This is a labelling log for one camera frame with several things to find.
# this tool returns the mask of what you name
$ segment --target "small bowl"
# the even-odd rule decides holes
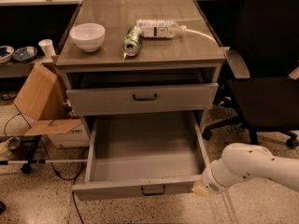
[[[8,63],[11,60],[14,48],[10,46],[0,47],[0,63]]]
[[[105,39],[105,27],[97,23],[83,23],[69,32],[72,41],[87,52],[98,50]]]
[[[20,63],[29,63],[37,57],[37,49],[35,47],[24,47],[17,49],[12,58]]]

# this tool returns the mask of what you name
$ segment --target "floor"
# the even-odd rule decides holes
[[[20,135],[28,129],[23,117],[10,102],[0,102],[0,136]],[[233,110],[213,107],[206,123],[224,119]],[[274,155],[298,159],[297,149],[285,146],[287,137],[280,133],[259,133],[260,145]],[[224,147],[233,142],[249,142],[249,134],[239,125],[213,132],[205,141],[211,161],[220,157]],[[49,142],[40,144],[36,158],[77,159],[85,148],[56,148]],[[74,163],[53,164],[63,178],[72,179],[79,166]],[[62,180],[50,164],[32,164],[32,172],[25,175],[19,164],[0,168],[0,200],[7,210],[0,215],[0,223],[299,223],[299,193],[269,180],[254,178],[209,198],[195,194],[164,195],[142,198],[81,202],[72,197],[73,180]],[[76,183],[82,183],[85,170]]]

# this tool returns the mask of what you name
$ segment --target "white robotic arm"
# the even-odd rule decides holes
[[[208,165],[202,174],[202,184],[196,182],[193,191],[204,189],[222,193],[232,185],[253,177],[270,179],[299,191],[299,160],[273,156],[265,147],[234,143],[227,146],[222,157]]]

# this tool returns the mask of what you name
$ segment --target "drawer handle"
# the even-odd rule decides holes
[[[133,94],[133,99],[135,101],[154,101],[157,100],[157,98],[158,98],[157,93],[154,93],[152,97],[148,97],[148,98],[138,97],[137,95]]]
[[[143,196],[158,196],[165,194],[165,185],[163,185],[163,190],[159,192],[146,192],[143,187],[141,187],[141,193]]]

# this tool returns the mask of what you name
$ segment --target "white bottle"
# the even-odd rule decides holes
[[[172,38],[186,31],[186,26],[170,20],[137,20],[136,26],[141,28],[144,37]]]

